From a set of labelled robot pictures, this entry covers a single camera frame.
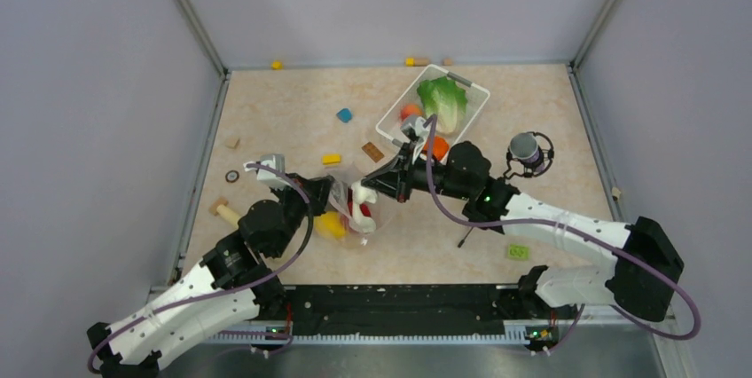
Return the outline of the yellow lemon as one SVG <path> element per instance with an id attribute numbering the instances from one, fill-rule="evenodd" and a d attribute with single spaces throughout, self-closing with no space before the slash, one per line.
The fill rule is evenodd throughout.
<path id="1" fill-rule="evenodd" d="M 328 211 L 316 217 L 314 228 L 319 236 L 328 240 L 343 240 L 348 233 L 347 226 L 336 211 Z"/>

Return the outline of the clear zip top bag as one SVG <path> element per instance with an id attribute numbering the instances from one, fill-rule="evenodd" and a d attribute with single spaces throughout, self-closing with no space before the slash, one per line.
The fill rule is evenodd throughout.
<path id="1" fill-rule="evenodd" d="M 325 169 L 325 175 L 334 178 L 334 184 L 329 197 L 327 211 L 336 211 L 341 215 L 348 233 L 343 240 L 329 240 L 344 248 L 364 248 L 380 232 L 383 232 L 395 215 L 396 202 L 382 194 L 378 194 L 375 204 L 368 204 L 372 218 L 376 223 L 376 230 L 372 233 L 361 233 L 357 230 L 348 212 L 348 202 L 352 201 L 351 186 L 364 176 L 364 173 L 354 164 L 348 166 L 334 166 Z"/>

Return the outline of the red apple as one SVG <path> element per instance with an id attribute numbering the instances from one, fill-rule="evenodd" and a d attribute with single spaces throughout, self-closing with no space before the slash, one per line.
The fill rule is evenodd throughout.
<path id="1" fill-rule="evenodd" d="M 357 221 L 372 218 L 372 213 L 366 203 L 355 204 L 353 201 L 349 201 L 348 212 L 350 217 Z"/>

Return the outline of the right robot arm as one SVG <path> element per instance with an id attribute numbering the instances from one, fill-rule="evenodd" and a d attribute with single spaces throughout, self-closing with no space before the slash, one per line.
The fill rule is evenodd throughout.
<path id="1" fill-rule="evenodd" d="M 415 190 L 435 201 L 464 201 L 463 226 L 528 237 L 578 256 L 585 266 L 534 267 L 519 282 L 520 305 L 532 318 L 569 304 L 614 305 L 650 322 L 665 319 L 674 296 L 687 297 L 678 281 L 684 261 L 655 220 L 633 223 L 586 217 L 539 201 L 501 177 L 490 176 L 491 163 L 470 142 L 453 146 L 446 163 L 412 156 L 404 144 L 388 164 L 363 177 L 361 186 L 399 202 Z"/>

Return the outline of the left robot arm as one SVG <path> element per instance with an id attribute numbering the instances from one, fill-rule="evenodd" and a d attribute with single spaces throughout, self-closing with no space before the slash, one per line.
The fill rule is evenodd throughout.
<path id="1" fill-rule="evenodd" d="M 90 373 L 156 377 L 181 355 L 227 327 L 277 317 L 285 290 L 278 275 L 308 246 L 325 212 L 333 177 L 279 173 L 274 200 L 253 204 L 238 230 L 221 239 L 181 279 L 141 310 L 87 331 Z"/>

